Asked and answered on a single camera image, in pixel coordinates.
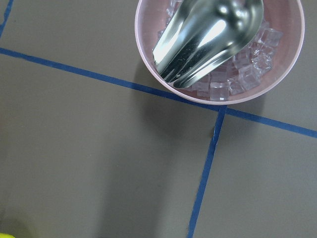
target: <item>silver scoop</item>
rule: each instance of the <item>silver scoop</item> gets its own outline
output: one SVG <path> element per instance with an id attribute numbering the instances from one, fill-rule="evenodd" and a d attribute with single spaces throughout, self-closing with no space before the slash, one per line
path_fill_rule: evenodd
<path id="1" fill-rule="evenodd" d="M 158 73 L 189 87 L 254 38 L 263 11 L 262 0 L 184 0 L 153 49 Z"/>

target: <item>pink container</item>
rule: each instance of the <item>pink container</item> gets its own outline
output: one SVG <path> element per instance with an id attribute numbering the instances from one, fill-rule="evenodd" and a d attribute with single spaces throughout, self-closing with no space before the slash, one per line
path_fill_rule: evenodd
<path id="1" fill-rule="evenodd" d="M 152 49 L 158 41 L 158 31 L 164 29 L 166 9 L 170 0 L 140 0 L 135 17 L 135 36 L 142 60 L 151 74 L 167 89 L 190 101 L 228 105 L 248 101 L 275 87 L 291 70 L 304 41 L 304 13 L 300 0 L 263 0 L 264 17 L 270 26 L 284 33 L 273 58 L 273 69 L 266 73 L 260 86 L 242 94 L 230 96 L 228 101 L 208 101 L 193 93 L 169 86 L 157 73 Z"/>

